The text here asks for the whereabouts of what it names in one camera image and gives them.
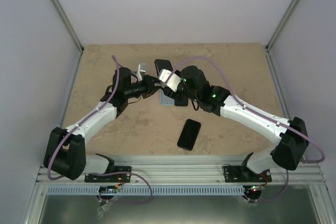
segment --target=purple cable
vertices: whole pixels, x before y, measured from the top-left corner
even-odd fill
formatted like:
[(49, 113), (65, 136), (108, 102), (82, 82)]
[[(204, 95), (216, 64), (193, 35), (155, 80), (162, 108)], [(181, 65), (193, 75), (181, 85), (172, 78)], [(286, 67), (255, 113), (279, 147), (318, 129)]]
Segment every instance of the purple cable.
[[(182, 61), (180, 64), (177, 65), (177, 67), (173, 70), (173, 72), (171, 72), (171, 74), (168, 76), (167, 80), (165, 81), (165, 84), (167, 84), (167, 82), (169, 81), (170, 77), (173, 75), (173, 73), (174, 73), (177, 69), (179, 69), (182, 65), (186, 64), (188, 61), (196, 60), (196, 59), (205, 60), (205, 61), (211, 63), (211, 64), (218, 70), (218, 72), (220, 73), (220, 75), (222, 76), (222, 78), (223, 78), (224, 82), (226, 83), (227, 88), (229, 89), (229, 91), (230, 91), (230, 93), (231, 93), (233, 99), (234, 99), (240, 106), (244, 106), (244, 104), (243, 104), (241, 101), (239, 101), (239, 99), (236, 97), (236, 94), (233, 92), (233, 89), (232, 89), (232, 87), (231, 87), (231, 85), (230, 85), (228, 79), (226, 78), (225, 74), (224, 74), (223, 71), (220, 69), (220, 67), (219, 67), (215, 62), (213, 62), (212, 60), (210, 60), (210, 59), (208, 59), (208, 58), (206, 58), (206, 57), (203, 57), (203, 56), (195, 56), (195, 57), (191, 57), (191, 58), (189, 58), (189, 59), (186, 59), (186, 60)], [(258, 111), (255, 111), (255, 110), (253, 110), (253, 109), (251, 109), (251, 108), (249, 108), (249, 107), (245, 107), (245, 109), (248, 110), (248, 111), (250, 111), (250, 112), (252, 112), (253, 114), (255, 114), (255, 115), (261, 117), (261, 118), (264, 118), (264, 119), (266, 119), (266, 120), (268, 120), (268, 121), (274, 123), (274, 124), (278, 124), (278, 125), (280, 125), (280, 126), (282, 126), (282, 127), (285, 127), (286, 129), (288, 129), (288, 130), (290, 130), (291, 132), (294, 132), (295, 134), (301, 136), (303, 139), (307, 140), (309, 143), (311, 143), (313, 146), (315, 146), (316, 149), (318, 149), (319, 152), (321, 153), (322, 157), (321, 157), (320, 159), (318, 159), (318, 160), (305, 160), (305, 161), (304, 161), (305, 163), (317, 164), (317, 163), (323, 162), (323, 161), (325, 160), (325, 158), (326, 158), (325, 156), (326, 156), (326, 155), (325, 155), (324, 150), (323, 150), (323, 149), (319, 146), (319, 144), (316, 143), (313, 139), (309, 138), (308, 136), (302, 134), (301, 132), (295, 130), (294, 128), (292, 128), (292, 127), (290, 127), (290, 126), (287, 126), (287, 125), (285, 125), (285, 124), (283, 124), (283, 123), (280, 123), (280, 122), (278, 122), (278, 121), (276, 121), (276, 120), (274, 120), (274, 119), (272, 119), (272, 118), (269, 118), (268, 116), (265, 116), (265, 115), (259, 113)]]
[[(101, 110), (102, 108), (104, 108), (104, 106), (106, 104), (108, 104), (108, 102), (112, 99), (112, 97), (114, 96), (116, 90), (117, 90), (117, 86), (118, 86), (118, 83), (119, 83), (119, 63), (116, 59), (116, 57), (114, 55), (112, 55), (112, 59), (113, 61), (115, 62), (115, 64), (117, 65), (117, 79), (116, 79), (116, 84), (113, 88), (113, 91), (111, 93), (111, 95), (109, 96), (109, 98), (106, 100), (106, 102), (100, 106), (98, 109)], [(98, 113), (98, 110), (95, 110), (93, 111), (92, 113), (90, 113), (89, 115), (87, 115), (82, 121), (80, 121), (78, 123), (78, 126), (82, 126), (89, 118), (91, 118), (93, 115), (95, 115), (96, 113)], [(76, 130), (78, 129), (77, 126), (75, 126), (68, 134), (66, 134), (66, 136), (61, 140), (61, 142), (59, 142), (57, 148), (55, 149), (53, 155), (51, 156), (51, 159), (49, 161), (49, 164), (48, 164), (48, 169), (47, 169), (47, 176), (50, 180), (58, 180), (60, 178), (63, 178), (63, 176), (58, 176), (58, 177), (52, 177), (51, 176), (51, 167), (53, 166), (53, 163), (55, 161), (55, 158), (57, 156), (57, 153), (59, 152), (59, 150), (62, 148), (64, 142), (68, 139), (68, 137)]]
[(249, 201), (252, 201), (252, 202), (270, 202), (270, 201), (272, 201), (272, 200), (274, 200), (274, 199), (279, 198), (282, 194), (284, 194), (284, 192), (285, 192), (285, 191), (287, 190), (287, 188), (288, 188), (288, 184), (289, 184), (289, 174), (288, 174), (288, 170), (286, 170), (286, 175), (287, 175), (286, 183), (285, 183), (283, 189), (281, 190), (281, 192), (279, 192), (276, 196), (273, 196), (273, 197), (271, 197), (271, 198), (269, 198), (269, 199), (257, 199), (257, 200), (255, 200), (255, 199), (250, 199), (250, 198), (248, 198), (246, 195), (244, 195), (244, 198), (247, 199), (247, 200), (249, 200)]
[(130, 175), (133, 175), (133, 176), (136, 176), (136, 177), (142, 179), (142, 181), (144, 181), (149, 188), (149, 191), (151, 193), (150, 197), (147, 200), (144, 200), (144, 201), (141, 201), (141, 202), (121, 201), (121, 200), (113, 200), (113, 199), (107, 200), (107, 199), (102, 199), (101, 198), (102, 192), (100, 192), (99, 196), (98, 196), (99, 200), (104, 201), (104, 202), (114, 202), (114, 203), (127, 204), (127, 205), (143, 205), (143, 204), (147, 204), (147, 203), (151, 202), (154, 199), (153, 189), (152, 189), (151, 185), (148, 183), (148, 181), (146, 179), (144, 179), (139, 174), (132, 173), (132, 172), (116, 172), (116, 173), (106, 173), (106, 174), (92, 173), (92, 175), (96, 175), (96, 176), (112, 176), (112, 175), (118, 175), (118, 174), (130, 174)]

